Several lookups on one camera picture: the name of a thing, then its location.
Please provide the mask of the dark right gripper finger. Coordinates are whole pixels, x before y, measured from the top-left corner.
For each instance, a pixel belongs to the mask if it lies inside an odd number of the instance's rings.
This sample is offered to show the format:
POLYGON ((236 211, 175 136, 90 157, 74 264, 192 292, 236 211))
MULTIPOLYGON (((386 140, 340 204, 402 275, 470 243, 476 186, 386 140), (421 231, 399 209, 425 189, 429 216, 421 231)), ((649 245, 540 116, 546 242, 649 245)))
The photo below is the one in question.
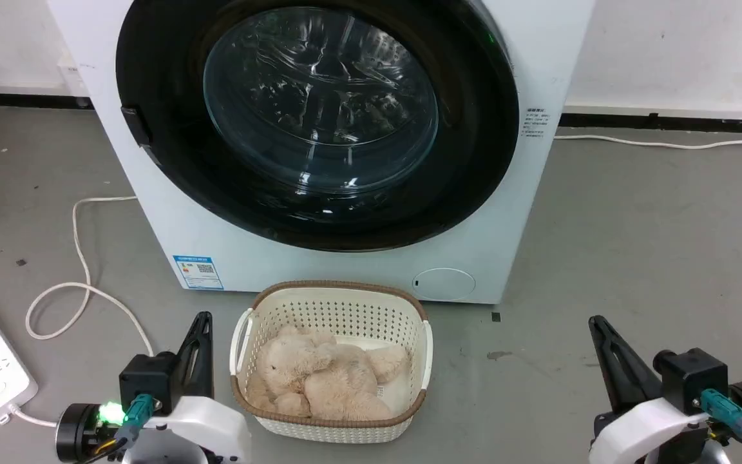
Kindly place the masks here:
POLYGON ((589 332, 594 342, 596 358, 600 364, 612 412, 622 413, 629 399, 629 379, 623 368, 625 364, 618 360, 617 355, 626 343, 603 315, 589 318, 589 332))
POLYGON ((639 403, 660 398, 660 380, 626 340, 624 343, 626 345, 621 348, 617 356, 618 360, 625 364, 623 368, 629 381, 626 408, 633 408, 639 403))

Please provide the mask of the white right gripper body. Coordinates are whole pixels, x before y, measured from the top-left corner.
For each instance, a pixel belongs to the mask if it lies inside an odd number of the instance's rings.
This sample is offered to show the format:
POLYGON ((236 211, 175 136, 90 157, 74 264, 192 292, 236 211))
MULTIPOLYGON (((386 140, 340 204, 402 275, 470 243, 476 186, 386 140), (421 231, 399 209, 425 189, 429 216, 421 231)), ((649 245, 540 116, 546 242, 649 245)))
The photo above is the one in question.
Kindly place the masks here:
POLYGON ((684 414, 665 398, 649 400, 632 408, 603 428, 589 450, 589 464, 635 464, 684 432, 701 425, 709 414, 684 414))

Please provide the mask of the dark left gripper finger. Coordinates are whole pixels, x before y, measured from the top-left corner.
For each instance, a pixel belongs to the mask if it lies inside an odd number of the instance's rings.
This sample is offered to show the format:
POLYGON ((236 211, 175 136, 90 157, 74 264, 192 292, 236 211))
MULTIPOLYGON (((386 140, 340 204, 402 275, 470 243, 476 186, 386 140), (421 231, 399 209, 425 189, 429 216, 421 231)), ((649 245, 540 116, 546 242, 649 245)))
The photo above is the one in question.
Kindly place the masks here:
POLYGON ((195 315, 178 352, 178 379, 184 396, 204 395, 204 312, 195 315))
POLYGON ((214 397, 214 335, 213 317, 209 312, 198 314, 198 393, 214 397))

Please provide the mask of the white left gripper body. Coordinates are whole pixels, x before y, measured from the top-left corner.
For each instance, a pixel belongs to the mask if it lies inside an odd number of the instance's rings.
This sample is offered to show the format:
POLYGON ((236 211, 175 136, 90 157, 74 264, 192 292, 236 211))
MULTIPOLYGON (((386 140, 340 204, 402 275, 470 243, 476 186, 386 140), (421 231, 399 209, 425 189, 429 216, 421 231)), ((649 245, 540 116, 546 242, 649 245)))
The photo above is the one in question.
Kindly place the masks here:
POLYGON ((252 464, 245 416, 203 396, 183 396, 171 414, 155 415, 123 464, 252 464))

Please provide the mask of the white front-load washing machine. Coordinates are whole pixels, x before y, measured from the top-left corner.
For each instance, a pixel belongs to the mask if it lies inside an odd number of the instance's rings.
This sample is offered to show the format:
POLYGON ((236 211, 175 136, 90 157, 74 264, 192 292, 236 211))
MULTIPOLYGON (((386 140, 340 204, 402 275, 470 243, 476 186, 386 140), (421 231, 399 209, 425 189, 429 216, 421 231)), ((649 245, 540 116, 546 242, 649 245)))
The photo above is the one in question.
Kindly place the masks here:
POLYGON ((476 281, 455 303, 501 301, 544 172, 596 0, 468 0, 509 56, 519 102, 518 141, 497 190, 468 219, 397 249, 340 253, 267 240, 224 220, 174 185, 133 140, 120 108, 116 50, 133 0, 47 0, 86 91, 174 273, 173 255, 209 256, 224 291, 256 293, 284 281, 387 285, 415 296, 412 280, 456 268, 476 281), (551 112, 547 135, 519 135, 528 108, 551 112))

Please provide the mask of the black round glass washer door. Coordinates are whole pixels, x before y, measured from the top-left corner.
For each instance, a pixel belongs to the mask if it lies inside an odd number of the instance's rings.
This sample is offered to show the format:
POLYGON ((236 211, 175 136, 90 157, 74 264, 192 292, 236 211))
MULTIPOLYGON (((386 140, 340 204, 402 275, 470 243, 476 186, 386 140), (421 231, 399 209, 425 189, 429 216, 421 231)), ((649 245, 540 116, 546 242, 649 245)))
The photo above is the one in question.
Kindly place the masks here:
POLYGON ((509 56, 468 0, 133 0, 116 83, 174 185, 301 249, 442 234, 518 141, 509 56))

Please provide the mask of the blue energy label sticker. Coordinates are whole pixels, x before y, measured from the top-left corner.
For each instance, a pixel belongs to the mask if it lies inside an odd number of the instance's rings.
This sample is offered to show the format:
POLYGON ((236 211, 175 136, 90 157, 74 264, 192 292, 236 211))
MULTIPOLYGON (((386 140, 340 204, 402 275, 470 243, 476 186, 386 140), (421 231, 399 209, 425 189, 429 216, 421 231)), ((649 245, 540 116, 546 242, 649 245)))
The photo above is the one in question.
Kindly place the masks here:
POLYGON ((186 289, 223 291, 224 285, 209 256, 173 255, 186 289))

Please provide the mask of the beige plush teddy bear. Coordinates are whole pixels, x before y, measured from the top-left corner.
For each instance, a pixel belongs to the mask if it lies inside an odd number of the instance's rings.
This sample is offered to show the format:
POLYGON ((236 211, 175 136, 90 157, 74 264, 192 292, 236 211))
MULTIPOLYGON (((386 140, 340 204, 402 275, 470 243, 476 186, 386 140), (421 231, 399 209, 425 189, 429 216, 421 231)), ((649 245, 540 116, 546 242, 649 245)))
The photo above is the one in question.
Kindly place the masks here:
POLYGON ((388 420, 394 414, 377 388, 409 364, 400 345, 363 350, 326 332, 286 325, 257 353, 245 395, 263 411, 303 419, 388 420))

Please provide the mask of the white brown-rimmed laundry basket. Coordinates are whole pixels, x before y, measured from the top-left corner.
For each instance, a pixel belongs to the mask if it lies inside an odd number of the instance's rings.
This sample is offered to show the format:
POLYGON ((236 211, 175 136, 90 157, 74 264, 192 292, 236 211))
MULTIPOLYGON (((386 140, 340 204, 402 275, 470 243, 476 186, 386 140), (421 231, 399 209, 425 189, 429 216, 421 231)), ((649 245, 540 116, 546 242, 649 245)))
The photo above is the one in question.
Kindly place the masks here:
POLYGON ((434 353, 429 317, 421 303, 403 291, 354 282, 283 282, 262 291, 236 324, 229 356, 231 385, 239 405, 274 434, 324 443, 386 443, 400 438, 423 405, 434 353), (377 396, 394 417, 303 419, 252 406, 245 388, 256 370, 256 355, 286 325, 326 332, 338 343, 363 350, 404 347, 409 367, 377 388, 377 396))

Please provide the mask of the round white filter cover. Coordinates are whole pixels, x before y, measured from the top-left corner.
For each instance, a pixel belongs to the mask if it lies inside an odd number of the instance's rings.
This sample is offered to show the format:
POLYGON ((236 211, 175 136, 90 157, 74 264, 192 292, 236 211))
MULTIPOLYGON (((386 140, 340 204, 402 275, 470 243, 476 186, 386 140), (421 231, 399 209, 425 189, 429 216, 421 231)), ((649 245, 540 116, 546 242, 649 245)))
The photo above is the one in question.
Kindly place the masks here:
POLYGON ((472 294, 475 288, 474 278, 456 268, 430 268, 412 280, 415 296, 430 302, 457 302, 472 294))

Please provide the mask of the small text sticker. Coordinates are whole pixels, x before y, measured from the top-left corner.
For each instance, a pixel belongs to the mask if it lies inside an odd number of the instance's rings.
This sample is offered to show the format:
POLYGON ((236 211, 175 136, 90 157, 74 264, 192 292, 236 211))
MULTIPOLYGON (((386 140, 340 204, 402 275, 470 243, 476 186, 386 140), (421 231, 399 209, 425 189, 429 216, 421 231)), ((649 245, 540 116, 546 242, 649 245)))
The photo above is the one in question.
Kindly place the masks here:
POLYGON ((528 108, 520 125, 519 135, 530 139, 541 139, 547 135, 551 112, 545 108, 528 108))

